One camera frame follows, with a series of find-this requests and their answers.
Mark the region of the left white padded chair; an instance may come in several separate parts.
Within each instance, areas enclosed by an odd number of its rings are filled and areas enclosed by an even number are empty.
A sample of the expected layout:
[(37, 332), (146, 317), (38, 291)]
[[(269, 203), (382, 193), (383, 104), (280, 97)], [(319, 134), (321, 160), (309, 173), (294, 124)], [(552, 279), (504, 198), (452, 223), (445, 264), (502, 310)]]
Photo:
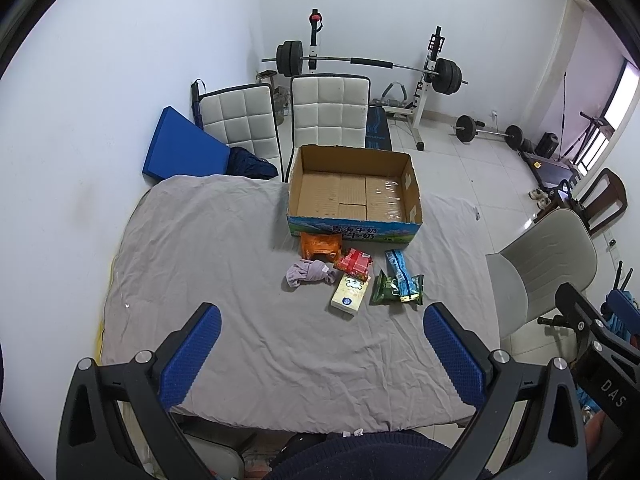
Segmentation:
[(254, 82), (201, 93), (201, 79), (191, 84), (195, 125), (230, 148), (245, 148), (265, 159), (283, 178), (282, 151), (273, 93), (269, 84)]

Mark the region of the dark blue garment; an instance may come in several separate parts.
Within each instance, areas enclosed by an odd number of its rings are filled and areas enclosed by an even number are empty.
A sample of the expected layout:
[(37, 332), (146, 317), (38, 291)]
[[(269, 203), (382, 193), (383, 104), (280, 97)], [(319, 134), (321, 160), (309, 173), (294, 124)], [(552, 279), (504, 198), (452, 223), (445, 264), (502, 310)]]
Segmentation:
[(246, 148), (230, 148), (226, 174), (255, 180), (271, 180), (279, 175), (271, 162), (257, 157)]

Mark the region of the green snack bag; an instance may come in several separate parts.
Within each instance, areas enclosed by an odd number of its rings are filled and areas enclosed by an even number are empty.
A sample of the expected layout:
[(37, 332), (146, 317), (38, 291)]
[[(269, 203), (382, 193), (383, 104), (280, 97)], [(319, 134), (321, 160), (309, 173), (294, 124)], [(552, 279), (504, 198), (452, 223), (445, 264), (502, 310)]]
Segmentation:
[(402, 299), (397, 278), (390, 278), (381, 271), (373, 282), (370, 304), (372, 304), (372, 306), (378, 306), (379, 304), (400, 302), (401, 304), (417, 304), (418, 306), (422, 306), (423, 280), (423, 274), (413, 276), (411, 281), (416, 293), (411, 294), (408, 299)]

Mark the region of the open cardboard box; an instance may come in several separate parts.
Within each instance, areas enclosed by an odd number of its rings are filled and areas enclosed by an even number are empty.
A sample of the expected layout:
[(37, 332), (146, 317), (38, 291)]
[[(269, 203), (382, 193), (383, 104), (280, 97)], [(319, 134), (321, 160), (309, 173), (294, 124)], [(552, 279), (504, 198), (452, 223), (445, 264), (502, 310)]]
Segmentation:
[(347, 146), (298, 148), (288, 174), (286, 220), (293, 236), (411, 242), (423, 223), (411, 156)]

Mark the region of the right white padded chair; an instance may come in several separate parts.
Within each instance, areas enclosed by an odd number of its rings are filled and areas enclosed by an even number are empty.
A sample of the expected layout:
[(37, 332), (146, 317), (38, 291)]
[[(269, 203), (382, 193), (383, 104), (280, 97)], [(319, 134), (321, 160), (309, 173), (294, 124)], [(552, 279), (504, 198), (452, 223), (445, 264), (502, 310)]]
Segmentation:
[(364, 148), (371, 81), (349, 74), (291, 79), (292, 155), (304, 145)]

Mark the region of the operator dark blue clothing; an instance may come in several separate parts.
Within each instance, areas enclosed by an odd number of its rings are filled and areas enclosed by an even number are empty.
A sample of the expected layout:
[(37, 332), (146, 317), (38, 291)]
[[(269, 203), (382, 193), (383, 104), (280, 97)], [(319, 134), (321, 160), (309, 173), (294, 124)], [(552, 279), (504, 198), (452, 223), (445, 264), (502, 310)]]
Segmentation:
[(411, 431), (335, 437), (281, 460), (265, 479), (429, 479), (449, 451)]

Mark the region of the large barbell on rack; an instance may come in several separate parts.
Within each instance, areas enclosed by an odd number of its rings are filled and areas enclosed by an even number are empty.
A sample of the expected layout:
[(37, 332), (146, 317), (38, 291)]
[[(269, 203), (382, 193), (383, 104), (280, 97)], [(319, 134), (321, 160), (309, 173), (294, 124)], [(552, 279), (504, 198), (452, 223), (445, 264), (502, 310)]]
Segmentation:
[(434, 68), (417, 68), (400, 65), (390, 61), (377, 60), (376, 58), (358, 58), (358, 56), (335, 56), (335, 55), (304, 55), (303, 44), (300, 40), (286, 40), (277, 46), (274, 58), (262, 58), (262, 63), (274, 63), (277, 65), (277, 73), (285, 77), (299, 76), (303, 73), (305, 62), (341, 62), (350, 65), (370, 66), (384, 68), (384, 70), (408, 70), (420, 74), (425, 81), (430, 84), (436, 93), (450, 94), (457, 93), (464, 84), (468, 84), (463, 79), (462, 69), (454, 61), (446, 58), (438, 58)]

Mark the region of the grey table cloth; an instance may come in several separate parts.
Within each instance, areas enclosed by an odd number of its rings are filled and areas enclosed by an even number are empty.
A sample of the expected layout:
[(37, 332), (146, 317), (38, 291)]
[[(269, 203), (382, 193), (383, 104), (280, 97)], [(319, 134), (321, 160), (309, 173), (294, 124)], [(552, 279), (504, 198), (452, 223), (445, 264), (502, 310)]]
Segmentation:
[(114, 259), (102, 360), (155, 349), (204, 302), (222, 330), (180, 411), (292, 432), (450, 424), (472, 406), (424, 336), (423, 312), (334, 309), (324, 283), (289, 289), (298, 241), (288, 189), (240, 177), (173, 177), (142, 197)]

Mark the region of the red snack packet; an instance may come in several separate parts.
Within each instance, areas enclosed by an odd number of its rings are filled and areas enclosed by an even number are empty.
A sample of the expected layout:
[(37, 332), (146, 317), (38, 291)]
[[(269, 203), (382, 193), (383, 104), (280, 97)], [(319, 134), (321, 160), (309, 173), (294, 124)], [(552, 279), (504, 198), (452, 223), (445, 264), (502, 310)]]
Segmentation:
[(334, 263), (334, 268), (352, 278), (366, 282), (369, 278), (371, 264), (372, 257), (369, 254), (352, 248), (346, 256)]

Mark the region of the blue snack packet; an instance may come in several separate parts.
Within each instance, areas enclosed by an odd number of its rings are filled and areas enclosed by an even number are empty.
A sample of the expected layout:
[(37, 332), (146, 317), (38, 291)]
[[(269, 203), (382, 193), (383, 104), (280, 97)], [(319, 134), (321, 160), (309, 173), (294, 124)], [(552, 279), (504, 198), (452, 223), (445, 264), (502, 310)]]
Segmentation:
[(385, 252), (387, 262), (394, 271), (399, 298), (401, 302), (417, 300), (420, 288), (416, 286), (406, 266), (404, 254), (400, 249), (390, 249)]

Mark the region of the white padded chair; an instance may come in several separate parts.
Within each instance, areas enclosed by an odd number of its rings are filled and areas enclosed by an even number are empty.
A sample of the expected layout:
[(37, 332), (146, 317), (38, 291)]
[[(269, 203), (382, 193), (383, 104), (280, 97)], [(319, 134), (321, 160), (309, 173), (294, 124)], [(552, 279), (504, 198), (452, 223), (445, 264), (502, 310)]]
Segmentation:
[(291, 79), (292, 155), (304, 145), (364, 148), (371, 81), (349, 74)]
[(201, 79), (191, 84), (195, 125), (230, 148), (245, 148), (265, 159), (283, 178), (282, 151), (273, 93), (269, 84), (254, 82), (201, 93)]

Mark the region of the beige plastic chair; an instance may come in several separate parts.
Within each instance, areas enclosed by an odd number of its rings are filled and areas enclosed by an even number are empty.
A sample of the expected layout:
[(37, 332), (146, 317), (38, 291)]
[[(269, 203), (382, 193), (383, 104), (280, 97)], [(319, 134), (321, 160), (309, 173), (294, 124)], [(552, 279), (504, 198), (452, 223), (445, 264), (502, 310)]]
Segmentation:
[(550, 212), (486, 261), (502, 339), (552, 311), (560, 285), (583, 292), (598, 270), (591, 236), (569, 209)]

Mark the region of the lilac fleece cloth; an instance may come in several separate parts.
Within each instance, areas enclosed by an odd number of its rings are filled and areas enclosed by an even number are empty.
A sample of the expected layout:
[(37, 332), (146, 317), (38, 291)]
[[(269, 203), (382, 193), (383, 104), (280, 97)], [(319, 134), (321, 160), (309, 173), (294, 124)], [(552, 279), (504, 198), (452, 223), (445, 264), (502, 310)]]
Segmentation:
[(340, 273), (340, 270), (321, 260), (300, 259), (288, 268), (285, 273), (285, 281), (292, 289), (307, 283), (333, 284)]

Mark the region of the cream tissue pack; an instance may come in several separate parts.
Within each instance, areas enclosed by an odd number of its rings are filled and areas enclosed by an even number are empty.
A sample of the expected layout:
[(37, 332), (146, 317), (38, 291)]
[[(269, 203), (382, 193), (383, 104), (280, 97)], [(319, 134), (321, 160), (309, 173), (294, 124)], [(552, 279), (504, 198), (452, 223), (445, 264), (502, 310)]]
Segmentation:
[(332, 296), (330, 306), (349, 315), (356, 315), (360, 310), (371, 279), (365, 281), (344, 274)]

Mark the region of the orange snack bag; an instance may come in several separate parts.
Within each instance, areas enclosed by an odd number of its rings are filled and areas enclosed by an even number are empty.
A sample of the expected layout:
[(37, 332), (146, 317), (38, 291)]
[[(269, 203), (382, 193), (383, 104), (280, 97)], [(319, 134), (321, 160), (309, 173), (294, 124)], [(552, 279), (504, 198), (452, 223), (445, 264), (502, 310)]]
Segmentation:
[(322, 257), (335, 262), (342, 258), (342, 249), (341, 234), (300, 234), (300, 254), (306, 260)]

